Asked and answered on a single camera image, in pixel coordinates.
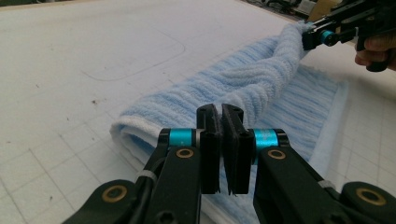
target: white table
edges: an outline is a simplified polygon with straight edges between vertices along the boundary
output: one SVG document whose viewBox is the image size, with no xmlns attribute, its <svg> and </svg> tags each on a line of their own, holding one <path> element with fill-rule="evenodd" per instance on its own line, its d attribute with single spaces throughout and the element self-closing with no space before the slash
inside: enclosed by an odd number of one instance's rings
<svg viewBox="0 0 396 224">
<path fill-rule="evenodd" d="M 288 22 L 236 0 L 1 8 L 0 223 L 58 223 L 101 183 L 134 180 L 108 132 L 119 113 Z M 354 54 L 337 45 L 303 60 L 352 83 L 328 177 L 395 193 L 396 76 L 366 72 Z"/>
</svg>

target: white cable tie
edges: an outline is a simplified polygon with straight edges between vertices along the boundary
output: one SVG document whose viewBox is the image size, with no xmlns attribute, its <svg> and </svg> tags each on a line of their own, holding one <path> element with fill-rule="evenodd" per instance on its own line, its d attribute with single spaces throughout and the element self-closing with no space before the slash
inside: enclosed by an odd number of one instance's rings
<svg viewBox="0 0 396 224">
<path fill-rule="evenodd" d="M 139 178 L 140 176 L 145 176 L 148 177 L 150 179 L 152 179 L 152 181 L 154 181 L 154 184 L 157 182 L 158 177 L 150 170 L 142 170 L 140 172 L 137 172 L 137 177 L 136 180 L 134 182 L 137 181 L 137 178 Z"/>
<path fill-rule="evenodd" d="M 320 180 L 320 181 L 318 182 L 318 184 L 319 184 L 323 189 L 326 189 L 326 188 L 335 189 L 335 185 L 334 185 L 332 182 L 330 182 L 330 180 Z"/>
</svg>

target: blue ring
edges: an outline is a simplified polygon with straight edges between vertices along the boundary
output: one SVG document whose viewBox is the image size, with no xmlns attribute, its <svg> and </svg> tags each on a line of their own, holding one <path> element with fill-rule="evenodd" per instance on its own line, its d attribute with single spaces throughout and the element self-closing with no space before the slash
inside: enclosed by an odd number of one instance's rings
<svg viewBox="0 0 396 224">
<path fill-rule="evenodd" d="M 322 44 L 325 43 L 327 36 L 334 34 L 334 32 L 332 31 L 324 31 L 321 35 L 320 35 L 320 42 Z"/>
</svg>

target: light blue towel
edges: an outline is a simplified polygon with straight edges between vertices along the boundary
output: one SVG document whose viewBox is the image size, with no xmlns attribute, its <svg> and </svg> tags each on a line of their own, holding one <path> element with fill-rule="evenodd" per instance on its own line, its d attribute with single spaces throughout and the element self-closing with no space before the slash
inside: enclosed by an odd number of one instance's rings
<svg viewBox="0 0 396 224">
<path fill-rule="evenodd" d="M 146 163 L 162 128 L 195 128 L 201 105 L 231 104 L 245 111 L 246 128 L 281 128 L 291 145 L 325 175 L 347 98 L 347 84 L 300 65 L 302 32 L 288 25 L 166 91 L 143 97 L 111 127 L 114 141 Z M 203 197 L 202 210 L 217 223 L 258 223 L 252 206 L 256 169 L 248 195 L 229 196 L 221 171 L 221 194 Z"/>
</svg>

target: human hand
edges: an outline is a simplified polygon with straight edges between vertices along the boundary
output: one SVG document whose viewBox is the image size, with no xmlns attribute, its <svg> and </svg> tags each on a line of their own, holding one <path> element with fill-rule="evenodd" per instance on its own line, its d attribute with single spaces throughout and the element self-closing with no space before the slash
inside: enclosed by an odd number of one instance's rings
<svg viewBox="0 0 396 224">
<path fill-rule="evenodd" d="M 356 53 L 356 64 L 369 66 L 373 62 L 384 62 L 390 57 L 388 68 L 396 71 L 396 32 L 367 37 L 364 47 L 366 50 Z"/>
</svg>

